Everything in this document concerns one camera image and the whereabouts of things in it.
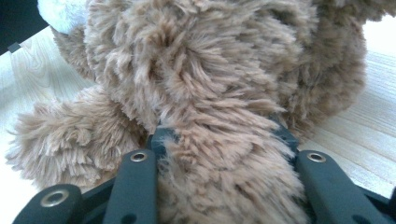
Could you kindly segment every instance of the light wood surface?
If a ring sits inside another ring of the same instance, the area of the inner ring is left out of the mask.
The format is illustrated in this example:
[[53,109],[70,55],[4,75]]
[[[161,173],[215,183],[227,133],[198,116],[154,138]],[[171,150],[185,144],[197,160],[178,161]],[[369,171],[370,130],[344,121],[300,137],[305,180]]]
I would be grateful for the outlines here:
[[[300,149],[332,156],[358,185],[389,197],[396,186],[396,19],[365,25],[368,85],[348,111],[317,127]],[[34,102],[72,99],[91,82],[82,79],[60,56],[50,29],[23,42],[22,49],[0,56],[0,223],[11,223],[37,193],[31,181],[5,165],[12,125]]]

